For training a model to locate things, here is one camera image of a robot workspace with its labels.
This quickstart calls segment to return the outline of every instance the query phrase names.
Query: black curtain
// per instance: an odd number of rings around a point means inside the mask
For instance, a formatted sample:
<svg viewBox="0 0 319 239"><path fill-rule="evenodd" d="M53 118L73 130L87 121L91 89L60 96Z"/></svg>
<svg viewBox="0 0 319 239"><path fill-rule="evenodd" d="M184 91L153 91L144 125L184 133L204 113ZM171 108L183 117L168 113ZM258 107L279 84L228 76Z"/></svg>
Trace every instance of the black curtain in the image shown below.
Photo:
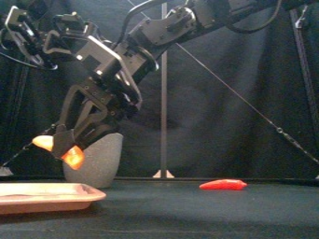
<svg viewBox="0 0 319 239"><path fill-rule="evenodd" d="M169 7L181 3L172 1ZM131 7L125 0L52 1L40 28L49 28L55 14L77 11L85 20L100 26L105 38L115 41ZM160 7L144 13L159 19ZM238 26L252 28L271 14L271 9L264 10ZM129 27L141 19L143 15L137 16ZM318 49L314 39L310 52L315 46ZM239 35L222 28L181 46L255 109L179 46L169 48L167 166L171 173L179 177L315 178L318 164L255 112L258 110L283 128L310 153L318 154L290 13L282 11L271 27L254 35ZM16 71L17 65L1 60L7 72L1 78L1 161L57 120L68 87L87 76L79 63L63 62L59 65L55 72L19 66L21 75ZM311 70L315 72L311 80L316 85L318 72L315 67ZM16 106L4 95L16 92L17 86L12 82L20 82L21 76L25 85L20 93L21 104ZM143 96L140 113L121 122L124 141L117 176L152 176L160 169L160 72L151 73L139 87ZM13 108L13 120L7 121L5 116ZM23 175L61 174L61 163L39 148L25 152L11 168Z"/></svg>

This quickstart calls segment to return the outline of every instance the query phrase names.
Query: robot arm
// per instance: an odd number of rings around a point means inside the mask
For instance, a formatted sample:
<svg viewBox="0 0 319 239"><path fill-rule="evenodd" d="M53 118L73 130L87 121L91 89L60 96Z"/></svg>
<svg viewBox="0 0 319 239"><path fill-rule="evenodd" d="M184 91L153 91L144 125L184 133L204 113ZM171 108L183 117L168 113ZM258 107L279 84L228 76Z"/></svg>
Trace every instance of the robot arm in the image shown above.
<svg viewBox="0 0 319 239"><path fill-rule="evenodd" d="M73 146L85 149L119 130L124 117L135 115L141 104L137 84L157 69L156 59L175 43L223 26L232 29L234 23L268 7L290 10L318 0L188 0L163 20L147 19L127 33L131 18L164 2L151 0L131 9L115 43L103 38L99 27L76 13L56 16L55 29L40 33L28 12L12 7L5 26L28 59L43 68L55 68L55 56L63 55L80 61L89 72L89 78L73 85L65 96L53 134L55 158L61 158Z"/></svg>

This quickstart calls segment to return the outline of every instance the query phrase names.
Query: metal rod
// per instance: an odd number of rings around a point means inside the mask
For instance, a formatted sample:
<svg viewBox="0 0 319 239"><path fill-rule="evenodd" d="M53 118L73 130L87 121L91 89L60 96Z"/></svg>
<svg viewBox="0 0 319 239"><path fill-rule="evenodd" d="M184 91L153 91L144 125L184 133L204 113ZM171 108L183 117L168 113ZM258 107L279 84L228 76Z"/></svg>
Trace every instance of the metal rod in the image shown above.
<svg viewBox="0 0 319 239"><path fill-rule="evenodd" d="M167 16L167 3L161 5L161 17ZM161 54L160 97L160 178L167 178L167 51Z"/></svg>

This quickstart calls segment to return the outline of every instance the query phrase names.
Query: plastic tray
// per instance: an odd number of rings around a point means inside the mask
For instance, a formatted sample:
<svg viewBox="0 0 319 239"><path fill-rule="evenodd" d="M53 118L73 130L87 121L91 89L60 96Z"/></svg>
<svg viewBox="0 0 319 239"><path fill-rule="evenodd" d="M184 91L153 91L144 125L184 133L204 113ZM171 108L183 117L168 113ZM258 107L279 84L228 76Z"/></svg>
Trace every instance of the plastic tray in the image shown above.
<svg viewBox="0 0 319 239"><path fill-rule="evenodd" d="M105 194L76 183L1 183L0 215L88 208Z"/></svg>

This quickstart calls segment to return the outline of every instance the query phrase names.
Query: white vase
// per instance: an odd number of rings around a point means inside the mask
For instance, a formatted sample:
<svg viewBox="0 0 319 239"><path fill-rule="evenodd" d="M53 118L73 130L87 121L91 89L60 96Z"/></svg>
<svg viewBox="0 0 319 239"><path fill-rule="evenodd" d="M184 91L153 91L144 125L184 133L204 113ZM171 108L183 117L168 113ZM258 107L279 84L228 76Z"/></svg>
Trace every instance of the white vase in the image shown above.
<svg viewBox="0 0 319 239"><path fill-rule="evenodd" d="M108 188L117 173L121 158L121 134L108 134L84 150L84 164L72 170L64 163L65 181L93 188Z"/></svg>

